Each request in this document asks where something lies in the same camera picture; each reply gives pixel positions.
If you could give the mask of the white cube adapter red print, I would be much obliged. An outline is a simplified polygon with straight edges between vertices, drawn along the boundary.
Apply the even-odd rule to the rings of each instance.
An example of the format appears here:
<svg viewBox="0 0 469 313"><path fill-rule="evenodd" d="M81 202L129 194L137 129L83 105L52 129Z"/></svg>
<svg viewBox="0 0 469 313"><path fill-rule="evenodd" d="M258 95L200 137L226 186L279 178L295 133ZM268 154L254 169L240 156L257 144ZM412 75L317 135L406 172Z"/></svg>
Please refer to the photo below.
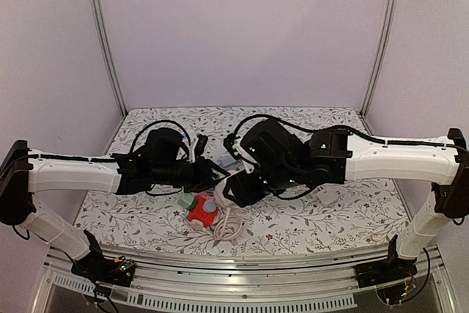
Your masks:
<svg viewBox="0 0 469 313"><path fill-rule="evenodd" d="M231 187L228 185L229 178L220 181L214 188L213 196L218 206L225 209L237 209L238 205L234 202L235 196Z"/></svg>

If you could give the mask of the red cube socket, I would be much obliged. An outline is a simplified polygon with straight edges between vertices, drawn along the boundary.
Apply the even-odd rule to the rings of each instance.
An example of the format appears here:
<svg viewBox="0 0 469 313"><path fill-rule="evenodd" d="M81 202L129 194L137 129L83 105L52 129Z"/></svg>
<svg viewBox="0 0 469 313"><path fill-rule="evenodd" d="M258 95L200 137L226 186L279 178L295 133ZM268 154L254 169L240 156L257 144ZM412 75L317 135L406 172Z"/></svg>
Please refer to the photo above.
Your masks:
<svg viewBox="0 0 469 313"><path fill-rule="evenodd" d="M192 211L189 211L188 215L186 216L186 220L194 229L207 228L211 226L212 224L214 224L215 220L217 219L219 209L217 213L211 213L211 214L205 213L202 209L202 205L208 199L203 198L203 197L196 198L197 200L196 207L192 209Z"/></svg>

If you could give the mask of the white plug adapter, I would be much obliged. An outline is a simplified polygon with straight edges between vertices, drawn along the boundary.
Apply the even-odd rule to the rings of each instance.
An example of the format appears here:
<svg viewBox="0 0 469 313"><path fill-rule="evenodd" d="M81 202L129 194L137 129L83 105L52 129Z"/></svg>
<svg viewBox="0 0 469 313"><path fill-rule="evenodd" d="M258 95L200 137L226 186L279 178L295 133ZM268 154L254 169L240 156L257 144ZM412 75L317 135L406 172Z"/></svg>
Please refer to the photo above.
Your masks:
<svg viewBox="0 0 469 313"><path fill-rule="evenodd" d="M317 192L317 200L321 205L330 207L338 202L339 195L335 191L329 191L327 188L320 188Z"/></svg>

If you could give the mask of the white multicolour power strip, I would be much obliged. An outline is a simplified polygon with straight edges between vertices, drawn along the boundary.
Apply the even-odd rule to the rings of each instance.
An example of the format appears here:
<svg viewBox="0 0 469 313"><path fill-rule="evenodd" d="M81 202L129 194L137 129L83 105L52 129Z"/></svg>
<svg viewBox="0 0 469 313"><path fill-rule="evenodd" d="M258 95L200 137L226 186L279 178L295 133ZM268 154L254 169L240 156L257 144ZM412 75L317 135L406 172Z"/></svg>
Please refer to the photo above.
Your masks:
<svg viewBox="0 0 469 313"><path fill-rule="evenodd" d="M191 146L191 143L192 143L193 139L186 135L186 134L182 134L182 142L186 145L186 146Z"/></svg>

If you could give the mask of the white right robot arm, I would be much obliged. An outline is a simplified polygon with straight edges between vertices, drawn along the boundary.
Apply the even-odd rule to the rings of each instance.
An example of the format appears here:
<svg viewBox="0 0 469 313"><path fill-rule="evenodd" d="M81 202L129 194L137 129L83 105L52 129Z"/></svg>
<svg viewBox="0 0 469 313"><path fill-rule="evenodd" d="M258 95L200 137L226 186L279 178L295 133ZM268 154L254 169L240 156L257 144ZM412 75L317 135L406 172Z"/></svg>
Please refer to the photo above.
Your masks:
<svg viewBox="0 0 469 313"><path fill-rule="evenodd" d="M246 207L269 194L304 185L368 179L420 180L431 183L426 203L389 244L379 265L386 281L406 271L419 253L451 220L468 216L468 151L462 132L452 128L433 139L390 139L368 136L337 125L313 130L307 141L290 133L278 119L265 119L241 139L224 139L227 151L242 160L244 170L215 187L222 207Z"/></svg>

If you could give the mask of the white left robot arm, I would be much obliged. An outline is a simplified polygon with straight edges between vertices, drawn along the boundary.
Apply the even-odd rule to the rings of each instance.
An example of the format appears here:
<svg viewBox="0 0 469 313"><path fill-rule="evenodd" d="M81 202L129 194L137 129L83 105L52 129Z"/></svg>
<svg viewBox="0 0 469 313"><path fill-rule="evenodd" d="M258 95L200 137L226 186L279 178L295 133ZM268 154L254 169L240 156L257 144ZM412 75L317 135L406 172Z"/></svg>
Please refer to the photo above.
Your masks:
<svg viewBox="0 0 469 313"><path fill-rule="evenodd" d="M171 128L149 132L140 147L108 157L52 155L17 140L1 164L1 223L33 232L72 259L93 279L109 272L92 236L79 232L45 206L33 201L41 191L85 190L134 195L167 185L187 193L216 186L229 173L204 152L207 137L185 141Z"/></svg>

